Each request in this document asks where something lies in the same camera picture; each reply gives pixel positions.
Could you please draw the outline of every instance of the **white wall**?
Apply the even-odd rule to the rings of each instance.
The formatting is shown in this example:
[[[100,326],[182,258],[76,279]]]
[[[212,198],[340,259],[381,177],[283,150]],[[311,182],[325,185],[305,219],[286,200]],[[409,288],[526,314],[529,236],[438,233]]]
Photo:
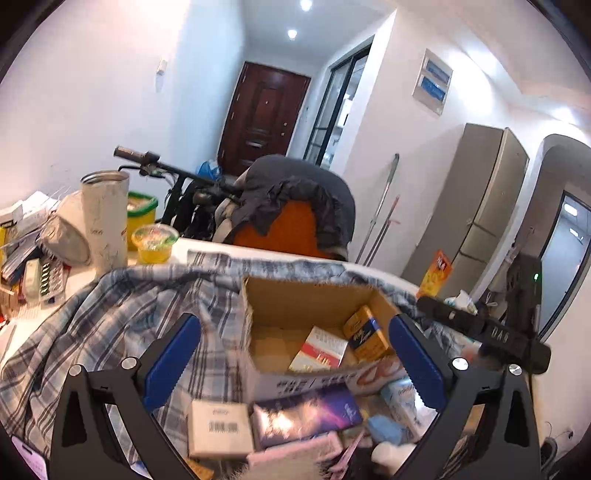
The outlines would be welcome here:
[[[454,69],[441,117],[412,97],[427,48]],[[354,113],[349,122],[355,120]],[[374,264],[400,274],[423,235],[465,123],[504,127],[506,105],[484,73],[453,43],[421,18],[398,8],[383,62],[361,114],[349,158],[340,164],[358,208],[351,253],[355,257],[360,248],[398,152],[400,164],[387,203],[401,196],[394,214],[401,224],[389,230]],[[384,209],[380,222],[388,210]]]
[[[213,158],[242,65],[239,0],[68,0],[0,85],[0,205],[76,189],[113,149],[153,150],[193,171]],[[162,58],[164,77],[156,75]],[[167,184],[132,174],[163,200]]]

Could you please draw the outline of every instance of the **ceiling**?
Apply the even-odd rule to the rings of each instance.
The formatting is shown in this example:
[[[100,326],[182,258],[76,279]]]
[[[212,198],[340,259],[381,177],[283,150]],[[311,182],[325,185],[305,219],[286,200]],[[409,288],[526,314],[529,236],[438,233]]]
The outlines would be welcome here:
[[[300,0],[243,0],[250,48],[318,66],[394,9],[388,0],[314,0],[309,12]],[[295,41],[290,29],[298,32]]]
[[[510,105],[591,130],[591,82],[562,36],[525,0],[399,0],[452,39]]]
[[[577,216],[571,215],[564,210],[564,204],[568,204],[577,210]],[[565,197],[560,216],[571,224],[571,228],[581,236],[589,237],[591,235],[591,212],[576,200]]]

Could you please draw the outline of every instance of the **cardboard box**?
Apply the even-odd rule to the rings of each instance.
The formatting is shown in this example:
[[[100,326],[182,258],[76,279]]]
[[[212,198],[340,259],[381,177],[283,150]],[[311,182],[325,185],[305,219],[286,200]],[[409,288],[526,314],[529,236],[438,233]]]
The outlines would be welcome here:
[[[375,288],[249,277],[242,297],[246,338],[238,362],[246,403],[342,382],[353,395],[370,395],[406,376],[397,356],[359,362],[349,347],[339,368],[309,373],[288,370],[313,327],[344,339],[343,325],[363,305],[371,308],[387,332],[390,320],[400,312]]]

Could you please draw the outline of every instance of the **plastic cup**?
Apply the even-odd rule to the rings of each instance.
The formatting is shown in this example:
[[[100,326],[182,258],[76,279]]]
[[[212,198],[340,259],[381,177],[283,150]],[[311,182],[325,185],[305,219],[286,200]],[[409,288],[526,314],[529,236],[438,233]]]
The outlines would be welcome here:
[[[178,238],[174,228],[159,223],[141,226],[131,235],[140,260],[146,264],[166,263]]]

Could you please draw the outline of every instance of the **screw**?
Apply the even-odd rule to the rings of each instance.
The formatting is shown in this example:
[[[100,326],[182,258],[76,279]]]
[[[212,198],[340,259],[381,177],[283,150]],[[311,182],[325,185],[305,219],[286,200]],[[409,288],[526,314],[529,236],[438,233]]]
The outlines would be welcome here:
[[[76,375],[80,375],[82,373],[82,367],[80,365],[73,365],[72,367],[70,367],[70,369],[68,370],[68,373],[72,376],[75,377]]]
[[[456,370],[468,370],[468,361],[465,358],[454,358],[452,365]]]
[[[124,370],[131,370],[138,364],[138,360],[132,356],[127,357],[121,362],[121,366]]]
[[[518,377],[521,375],[522,370],[519,365],[511,364],[509,365],[509,372]]]

